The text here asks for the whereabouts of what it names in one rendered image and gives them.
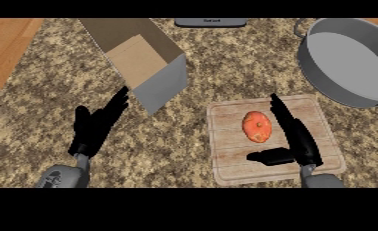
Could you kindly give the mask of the open wooden drawer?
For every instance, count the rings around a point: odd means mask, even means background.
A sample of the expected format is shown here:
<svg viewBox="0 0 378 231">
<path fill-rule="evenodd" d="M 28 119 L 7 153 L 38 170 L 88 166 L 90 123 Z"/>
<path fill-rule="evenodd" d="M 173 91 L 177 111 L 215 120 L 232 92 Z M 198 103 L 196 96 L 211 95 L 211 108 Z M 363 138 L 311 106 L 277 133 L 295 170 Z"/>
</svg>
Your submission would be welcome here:
<svg viewBox="0 0 378 231">
<path fill-rule="evenodd" d="M 149 18 L 81 18 L 80 22 L 131 89 L 183 54 Z"/>
</svg>

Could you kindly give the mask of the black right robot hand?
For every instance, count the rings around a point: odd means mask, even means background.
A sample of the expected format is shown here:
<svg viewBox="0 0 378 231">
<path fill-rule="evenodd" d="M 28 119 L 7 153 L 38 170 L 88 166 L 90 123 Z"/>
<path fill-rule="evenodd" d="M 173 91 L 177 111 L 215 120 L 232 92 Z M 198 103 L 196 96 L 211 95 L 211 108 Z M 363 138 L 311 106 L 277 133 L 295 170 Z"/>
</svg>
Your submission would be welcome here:
<svg viewBox="0 0 378 231">
<path fill-rule="evenodd" d="M 295 162 L 300 166 L 323 164 L 317 144 L 310 131 L 295 118 L 276 94 L 270 95 L 270 111 L 283 130 L 289 147 L 273 148 L 246 155 L 246 160 L 260 162 L 266 166 L 276 166 Z"/>
</svg>

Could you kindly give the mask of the grey drawer front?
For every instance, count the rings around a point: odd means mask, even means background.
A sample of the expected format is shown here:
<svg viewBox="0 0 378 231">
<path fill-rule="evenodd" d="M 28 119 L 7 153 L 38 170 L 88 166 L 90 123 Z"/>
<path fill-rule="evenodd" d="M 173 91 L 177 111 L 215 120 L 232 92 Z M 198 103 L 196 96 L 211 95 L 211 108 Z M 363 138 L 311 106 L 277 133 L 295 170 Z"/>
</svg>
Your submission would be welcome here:
<svg viewBox="0 0 378 231">
<path fill-rule="evenodd" d="M 152 115 L 187 85 L 186 55 L 180 54 L 156 74 L 133 89 L 148 114 Z"/>
</svg>

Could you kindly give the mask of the grey metal pot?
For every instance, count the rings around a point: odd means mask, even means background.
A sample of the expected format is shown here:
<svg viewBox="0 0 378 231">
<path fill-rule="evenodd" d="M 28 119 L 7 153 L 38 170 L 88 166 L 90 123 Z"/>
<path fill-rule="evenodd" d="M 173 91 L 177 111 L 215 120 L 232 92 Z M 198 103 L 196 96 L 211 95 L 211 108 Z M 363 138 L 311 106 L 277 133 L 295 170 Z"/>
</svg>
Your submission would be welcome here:
<svg viewBox="0 0 378 231">
<path fill-rule="evenodd" d="M 339 104 L 378 107 L 378 25 L 360 18 L 317 18 L 301 38 L 298 66 L 317 91 Z"/>
</svg>

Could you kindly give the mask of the dark grey appliance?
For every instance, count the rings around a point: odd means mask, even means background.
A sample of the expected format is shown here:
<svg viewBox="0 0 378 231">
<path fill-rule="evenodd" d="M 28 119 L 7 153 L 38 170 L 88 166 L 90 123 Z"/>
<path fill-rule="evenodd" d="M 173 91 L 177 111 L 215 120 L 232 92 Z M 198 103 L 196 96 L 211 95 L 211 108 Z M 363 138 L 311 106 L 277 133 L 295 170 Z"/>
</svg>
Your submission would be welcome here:
<svg viewBox="0 0 378 231">
<path fill-rule="evenodd" d="M 176 18 L 174 24 L 179 27 L 242 27 L 246 24 L 246 18 Z"/>
</svg>

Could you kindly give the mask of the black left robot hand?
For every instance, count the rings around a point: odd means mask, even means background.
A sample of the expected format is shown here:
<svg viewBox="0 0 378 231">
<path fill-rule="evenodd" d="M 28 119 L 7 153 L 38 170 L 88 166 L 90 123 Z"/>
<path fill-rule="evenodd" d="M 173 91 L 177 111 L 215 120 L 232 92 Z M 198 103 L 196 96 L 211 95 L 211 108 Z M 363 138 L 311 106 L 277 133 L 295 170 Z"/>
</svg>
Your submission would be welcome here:
<svg viewBox="0 0 378 231">
<path fill-rule="evenodd" d="M 106 106 L 90 112 L 87 107 L 80 105 L 75 108 L 74 140 L 68 153 L 86 155 L 91 158 L 102 147 L 112 126 L 128 107 L 128 88 L 122 87 Z"/>
</svg>

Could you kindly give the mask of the pale wooden cutting board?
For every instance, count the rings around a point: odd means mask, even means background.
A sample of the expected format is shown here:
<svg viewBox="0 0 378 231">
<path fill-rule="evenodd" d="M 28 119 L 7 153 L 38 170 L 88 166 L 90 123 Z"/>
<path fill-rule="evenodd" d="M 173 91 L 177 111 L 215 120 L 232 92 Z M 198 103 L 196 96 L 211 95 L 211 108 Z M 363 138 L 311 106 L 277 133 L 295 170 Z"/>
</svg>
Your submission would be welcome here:
<svg viewBox="0 0 378 231">
<path fill-rule="evenodd" d="M 323 165 L 314 174 L 341 174 L 345 160 L 331 127 L 320 109 L 316 96 L 311 94 L 282 96 L 291 114 L 297 117 L 314 138 Z M 242 130 L 242 120 L 249 111 L 261 112 L 272 122 L 272 135 L 264 143 L 254 143 Z M 211 103 L 207 107 L 208 135 L 215 182 L 221 186 L 295 179 L 300 177 L 300 166 L 288 163 L 266 166 L 248 161 L 246 155 L 267 149 L 285 147 L 285 134 L 270 112 L 270 99 L 244 99 Z"/>
</svg>

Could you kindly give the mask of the orange squash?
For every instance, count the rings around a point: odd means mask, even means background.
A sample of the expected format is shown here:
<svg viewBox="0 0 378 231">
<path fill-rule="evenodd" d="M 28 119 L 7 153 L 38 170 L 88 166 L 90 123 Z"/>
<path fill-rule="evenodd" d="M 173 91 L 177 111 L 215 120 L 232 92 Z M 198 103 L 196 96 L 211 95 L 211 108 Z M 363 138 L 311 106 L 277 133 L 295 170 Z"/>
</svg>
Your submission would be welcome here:
<svg viewBox="0 0 378 231">
<path fill-rule="evenodd" d="M 249 111 L 242 120 L 242 130 L 246 138 L 255 143 L 264 143 L 272 135 L 272 122 L 258 111 Z"/>
</svg>

